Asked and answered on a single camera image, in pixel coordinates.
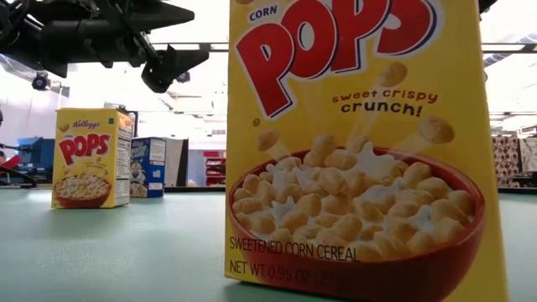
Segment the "red storage rack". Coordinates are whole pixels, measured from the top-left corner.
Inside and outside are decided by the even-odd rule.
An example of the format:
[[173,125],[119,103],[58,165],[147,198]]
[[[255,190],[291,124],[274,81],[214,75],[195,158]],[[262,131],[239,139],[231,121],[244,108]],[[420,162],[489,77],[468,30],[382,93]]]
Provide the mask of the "red storage rack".
[[206,186],[225,186],[226,185],[226,162],[227,154],[225,151],[204,151],[205,161],[205,181]]

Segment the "blue partition screen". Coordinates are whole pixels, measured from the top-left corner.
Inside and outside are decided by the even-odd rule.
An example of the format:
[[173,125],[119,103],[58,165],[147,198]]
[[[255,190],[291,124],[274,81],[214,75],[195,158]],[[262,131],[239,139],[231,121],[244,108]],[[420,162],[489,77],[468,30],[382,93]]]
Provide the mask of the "blue partition screen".
[[51,169],[54,163],[55,140],[53,138],[18,138],[18,164],[22,170]]

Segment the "white panel with black edge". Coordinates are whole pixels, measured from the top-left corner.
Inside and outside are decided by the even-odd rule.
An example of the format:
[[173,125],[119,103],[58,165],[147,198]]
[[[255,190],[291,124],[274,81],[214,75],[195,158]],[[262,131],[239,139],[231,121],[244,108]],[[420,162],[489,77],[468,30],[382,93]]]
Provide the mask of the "white panel with black edge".
[[165,138],[165,187],[185,187],[188,183],[189,139]]

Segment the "yellow Corn Pops cereal box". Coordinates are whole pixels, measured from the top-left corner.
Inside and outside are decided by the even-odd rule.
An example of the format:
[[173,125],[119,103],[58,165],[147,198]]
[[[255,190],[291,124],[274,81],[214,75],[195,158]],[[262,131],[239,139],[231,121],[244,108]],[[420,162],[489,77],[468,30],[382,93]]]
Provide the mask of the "yellow Corn Pops cereal box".
[[116,108],[57,111],[51,206],[116,208],[130,201],[133,119]]
[[224,274],[508,302],[479,0],[230,0]]

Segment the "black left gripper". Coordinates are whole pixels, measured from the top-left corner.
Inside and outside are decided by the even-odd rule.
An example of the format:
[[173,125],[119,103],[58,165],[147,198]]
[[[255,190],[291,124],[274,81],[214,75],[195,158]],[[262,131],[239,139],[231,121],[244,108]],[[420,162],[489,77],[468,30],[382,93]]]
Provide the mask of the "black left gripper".
[[115,61],[146,63],[141,78],[153,92],[165,93],[173,81],[209,59],[202,49],[155,50],[148,34],[195,18],[189,9],[163,0],[88,0],[91,16],[81,25],[85,43],[107,68]]

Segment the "blue Frosted Flakes cereal box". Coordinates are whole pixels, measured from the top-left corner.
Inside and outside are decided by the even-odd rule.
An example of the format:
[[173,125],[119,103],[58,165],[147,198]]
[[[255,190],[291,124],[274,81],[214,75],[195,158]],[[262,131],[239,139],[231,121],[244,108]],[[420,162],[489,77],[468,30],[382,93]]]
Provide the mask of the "blue Frosted Flakes cereal box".
[[164,194],[166,142],[134,138],[131,142],[130,196],[157,198]]

